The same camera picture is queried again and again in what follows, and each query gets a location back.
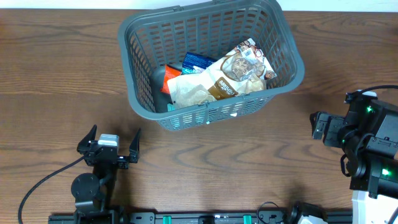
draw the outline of basket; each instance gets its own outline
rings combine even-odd
[[[278,74],[267,81],[266,90],[167,111],[170,97],[160,92],[165,65],[181,67],[187,52],[219,59],[250,37]],[[303,61],[276,0],[212,1],[144,11],[121,24],[118,40],[131,107],[172,131],[258,111],[304,78]]]

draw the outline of orange package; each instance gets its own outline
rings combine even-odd
[[[164,74],[163,87],[160,89],[162,93],[170,94],[169,86],[167,85],[167,81],[181,75],[181,71],[174,69],[168,65],[166,65],[166,73]]]

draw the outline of green clip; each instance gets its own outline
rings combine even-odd
[[[243,216],[243,224],[251,224],[251,215]]]
[[[172,217],[163,217],[163,224],[172,224]]]

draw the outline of green led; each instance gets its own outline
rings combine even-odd
[[[382,174],[382,175],[390,175],[391,173],[390,173],[390,171],[388,171],[388,170],[386,170],[386,169],[383,169],[383,170],[381,171],[381,174]]]

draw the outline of wood grain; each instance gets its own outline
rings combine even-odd
[[[341,149],[311,139],[309,114],[344,114],[346,91],[398,84],[398,14],[286,12],[306,75],[293,92],[241,118],[178,132],[136,115],[127,100],[116,33],[135,11],[0,10],[0,219],[16,223],[25,193],[79,157],[98,125],[121,137],[139,127],[141,159],[121,170],[113,203],[160,212],[254,210],[300,199],[351,207]],[[393,90],[381,99],[397,103]],[[28,199],[26,223],[74,211],[80,163]]]

